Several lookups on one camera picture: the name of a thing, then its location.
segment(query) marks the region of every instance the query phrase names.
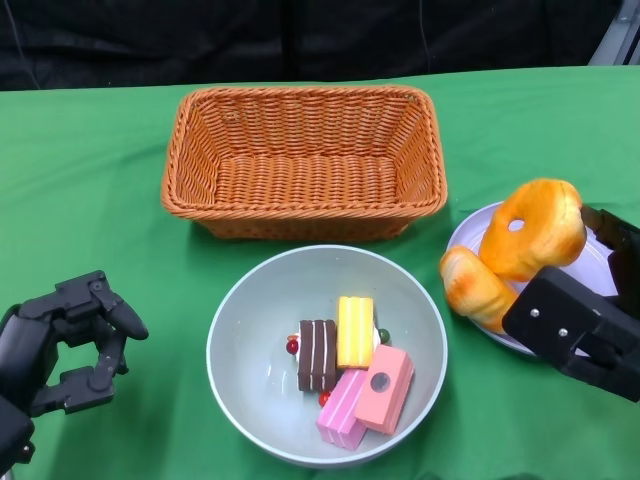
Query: chocolate cake slice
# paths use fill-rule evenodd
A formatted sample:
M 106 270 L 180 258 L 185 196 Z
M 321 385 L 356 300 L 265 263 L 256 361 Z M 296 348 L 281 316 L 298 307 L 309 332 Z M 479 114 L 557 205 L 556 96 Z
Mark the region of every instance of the chocolate cake slice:
M 300 322 L 298 389 L 326 392 L 336 386 L 336 324 L 333 320 Z

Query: pink cake with hole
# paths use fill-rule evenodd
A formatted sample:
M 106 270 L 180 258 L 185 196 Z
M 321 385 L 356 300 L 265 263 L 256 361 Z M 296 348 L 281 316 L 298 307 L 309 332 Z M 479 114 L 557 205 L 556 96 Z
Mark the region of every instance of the pink cake with hole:
M 372 430 L 393 434 L 409 392 L 413 362 L 404 350 L 380 345 L 373 354 L 355 416 Z
M 366 376 L 367 372 L 357 369 L 342 374 L 316 421 L 325 442 L 347 450 L 360 445 L 367 427 L 356 419 L 354 411 Z

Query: bread roll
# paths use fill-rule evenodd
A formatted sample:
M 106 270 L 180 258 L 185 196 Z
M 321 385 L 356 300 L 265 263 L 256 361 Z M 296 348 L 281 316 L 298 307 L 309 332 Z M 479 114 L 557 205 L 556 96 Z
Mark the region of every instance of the bread roll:
M 480 244 L 480 259 L 499 277 L 515 282 L 531 280 L 547 265 L 570 265 L 587 241 L 581 207 L 580 195 L 563 180 L 524 184 L 496 210 Z M 524 225 L 510 231 L 514 220 Z
M 455 246 L 440 261 L 447 302 L 458 314 L 496 333 L 504 333 L 502 317 L 518 298 L 467 247 Z

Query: wicker basket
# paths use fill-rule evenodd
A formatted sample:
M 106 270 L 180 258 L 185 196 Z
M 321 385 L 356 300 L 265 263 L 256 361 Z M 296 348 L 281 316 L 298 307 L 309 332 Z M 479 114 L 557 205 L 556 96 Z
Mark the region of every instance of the wicker basket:
M 446 198 L 433 104 L 395 86 L 196 91 L 162 185 L 170 213 L 222 238 L 389 239 Z

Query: green tablecloth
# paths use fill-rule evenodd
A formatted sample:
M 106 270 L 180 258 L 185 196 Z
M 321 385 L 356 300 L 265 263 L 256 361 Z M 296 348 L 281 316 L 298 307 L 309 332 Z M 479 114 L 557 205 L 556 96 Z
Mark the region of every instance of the green tablecloth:
M 147 323 L 108 406 L 36 421 L 22 479 L 638 478 L 640 409 L 493 343 L 446 307 L 437 263 L 454 227 L 537 176 L 640 224 L 640 69 L 571 68 L 405 78 L 432 95 L 448 206 L 394 241 L 366 245 L 438 304 L 450 363 L 434 410 L 396 449 L 312 472 L 238 433 L 211 394 L 205 342 L 225 293 L 298 244 L 223 242 L 160 204 L 165 149 L 193 87 L 0 94 L 0 305 L 104 269 Z M 61 349 L 57 373 L 93 364 Z

